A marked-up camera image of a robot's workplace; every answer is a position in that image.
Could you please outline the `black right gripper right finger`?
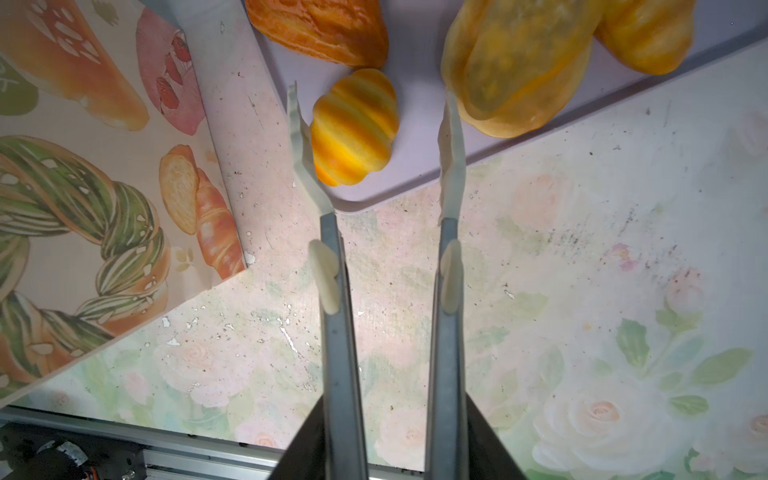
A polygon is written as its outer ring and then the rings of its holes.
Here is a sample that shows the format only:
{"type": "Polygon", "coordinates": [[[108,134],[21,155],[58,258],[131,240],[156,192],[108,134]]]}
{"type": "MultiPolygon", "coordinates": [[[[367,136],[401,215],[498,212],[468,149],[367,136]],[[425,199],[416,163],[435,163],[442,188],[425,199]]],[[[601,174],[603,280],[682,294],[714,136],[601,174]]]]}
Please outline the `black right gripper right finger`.
{"type": "Polygon", "coordinates": [[[466,394],[469,478],[471,480],[526,480],[475,402],[466,394]]]}

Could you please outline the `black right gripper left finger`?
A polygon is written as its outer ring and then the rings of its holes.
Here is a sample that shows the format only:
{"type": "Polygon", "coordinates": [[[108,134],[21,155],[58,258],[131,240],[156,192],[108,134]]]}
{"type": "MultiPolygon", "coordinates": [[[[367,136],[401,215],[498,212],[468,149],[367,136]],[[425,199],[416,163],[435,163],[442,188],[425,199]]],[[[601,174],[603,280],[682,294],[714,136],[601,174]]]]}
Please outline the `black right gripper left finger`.
{"type": "Polygon", "coordinates": [[[326,478],[324,398],[320,397],[284,451],[269,480],[326,478]]]}

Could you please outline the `metal kitchen tongs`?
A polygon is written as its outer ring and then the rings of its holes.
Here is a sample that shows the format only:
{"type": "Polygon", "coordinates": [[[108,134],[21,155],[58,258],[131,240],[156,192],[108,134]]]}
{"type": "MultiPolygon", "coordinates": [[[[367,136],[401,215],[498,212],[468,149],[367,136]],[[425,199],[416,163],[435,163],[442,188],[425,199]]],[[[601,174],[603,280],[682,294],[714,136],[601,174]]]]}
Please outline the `metal kitchen tongs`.
{"type": "MultiPolygon", "coordinates": [[[[320,236],[310,242],[308,252],[320,305],[323,413],[330,449],[326,474],[330,479],[366,479],[369,469],[344,243],[335,208],[314,170],[309,128],[301,115],[295,85],[288,89],[287,115],[294,179],[320,225],[320,236]]],[[[457,99],[452,91],[445,94],[438,145],[440,239],[432,311],[425,476],[467,479],[464,265],[458,239],[466,156],[457,99]]]]}

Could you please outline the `printed paper bag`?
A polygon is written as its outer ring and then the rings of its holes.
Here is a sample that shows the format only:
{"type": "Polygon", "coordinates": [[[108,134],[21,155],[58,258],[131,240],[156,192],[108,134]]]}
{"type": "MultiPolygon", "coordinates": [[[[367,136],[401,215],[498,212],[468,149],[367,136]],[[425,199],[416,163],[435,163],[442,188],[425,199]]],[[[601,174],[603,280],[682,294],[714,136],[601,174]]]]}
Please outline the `printed paper bag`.
{"type": "Polygon", "coordinates": [[[1,5],[1,401],[245,268],[186,33],[1,5]]]}

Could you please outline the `yellow oval bread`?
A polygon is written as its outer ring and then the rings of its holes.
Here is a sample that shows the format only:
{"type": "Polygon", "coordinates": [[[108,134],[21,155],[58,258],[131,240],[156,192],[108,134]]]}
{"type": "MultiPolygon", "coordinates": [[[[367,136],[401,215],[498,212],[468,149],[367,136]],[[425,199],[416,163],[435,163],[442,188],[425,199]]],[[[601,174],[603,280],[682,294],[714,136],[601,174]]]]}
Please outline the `yellow oval bread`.
{"type": "Polygon", "coordinates": [[[562,71],[590,44],[603,1],[465,1],[445,39],[447,82],[490,119],[562,71]]]}

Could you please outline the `striped croissant fake bread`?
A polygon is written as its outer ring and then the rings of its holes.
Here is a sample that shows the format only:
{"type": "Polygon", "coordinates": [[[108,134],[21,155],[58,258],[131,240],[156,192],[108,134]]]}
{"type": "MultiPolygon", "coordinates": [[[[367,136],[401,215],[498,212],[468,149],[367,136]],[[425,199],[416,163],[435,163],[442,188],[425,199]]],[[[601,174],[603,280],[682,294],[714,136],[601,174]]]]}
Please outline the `striped croissant fake bread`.
{"type": "Polygon", "coordinates": [[[668,74],[693,43],[695,6],[695,0],[609,1],[594,36],[626,67],[668,74]]]}

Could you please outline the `glazed ring donut bread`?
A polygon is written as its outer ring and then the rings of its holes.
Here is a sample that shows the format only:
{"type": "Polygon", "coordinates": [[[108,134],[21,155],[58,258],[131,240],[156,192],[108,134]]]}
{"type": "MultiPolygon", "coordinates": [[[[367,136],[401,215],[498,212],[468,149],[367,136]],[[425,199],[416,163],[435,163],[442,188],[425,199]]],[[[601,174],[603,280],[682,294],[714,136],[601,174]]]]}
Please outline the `glazed ring donut bread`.
{"type": "Polygon", "coordinates": [[[481,133],[501,139],[519,137],[548,123],[573,98],[589,65],[592,41],[562,67],[516,93],[488,119],[480,119],[468,110],[468,103],[457,94],[461,118],[481,133]]]}

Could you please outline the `orange brown fake bread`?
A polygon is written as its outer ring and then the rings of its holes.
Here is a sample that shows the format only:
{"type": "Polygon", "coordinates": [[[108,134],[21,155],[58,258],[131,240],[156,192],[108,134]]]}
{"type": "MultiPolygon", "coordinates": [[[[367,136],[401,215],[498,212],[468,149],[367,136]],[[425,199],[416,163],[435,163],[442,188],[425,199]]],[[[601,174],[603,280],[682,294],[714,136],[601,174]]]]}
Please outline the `orange brown fake bread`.
{"type": "Polygon", "coordinates": [[[385,65],[389,39],[377,0],[247,0],[253,27],[297,53],[353,68],[385,65]]]}

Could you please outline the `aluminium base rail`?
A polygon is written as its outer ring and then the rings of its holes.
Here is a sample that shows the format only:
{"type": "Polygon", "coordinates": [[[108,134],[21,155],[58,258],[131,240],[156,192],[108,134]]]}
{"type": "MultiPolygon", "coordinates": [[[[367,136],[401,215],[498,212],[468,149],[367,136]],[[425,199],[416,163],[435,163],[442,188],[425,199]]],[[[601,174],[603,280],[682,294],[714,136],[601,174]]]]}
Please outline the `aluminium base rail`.
{"type": "Polygon", "coordinates": [[[8,406],[4,479],[325,479],[325,460],[271,447],[8,406]]]}

